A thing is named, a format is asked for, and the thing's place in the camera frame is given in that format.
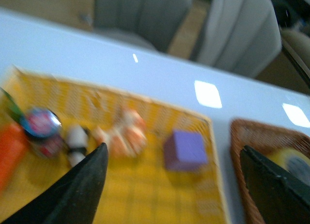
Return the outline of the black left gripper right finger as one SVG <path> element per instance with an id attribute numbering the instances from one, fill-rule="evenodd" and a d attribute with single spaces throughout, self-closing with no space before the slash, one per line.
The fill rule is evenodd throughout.
<path id="1" fill-rule="evenodd" d="M 310 186 L 251 146 L 240 152 L 248 193 L 267 224 L 308 224 Z"/>

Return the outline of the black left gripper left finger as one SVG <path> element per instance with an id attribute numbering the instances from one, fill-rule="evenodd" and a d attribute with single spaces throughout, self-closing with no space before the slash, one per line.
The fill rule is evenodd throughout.
<path id="1" fill-rule="evenodd" d="M 91 224 L 104 189 L 108 148 L 100 144 L 5 224 Z"/>

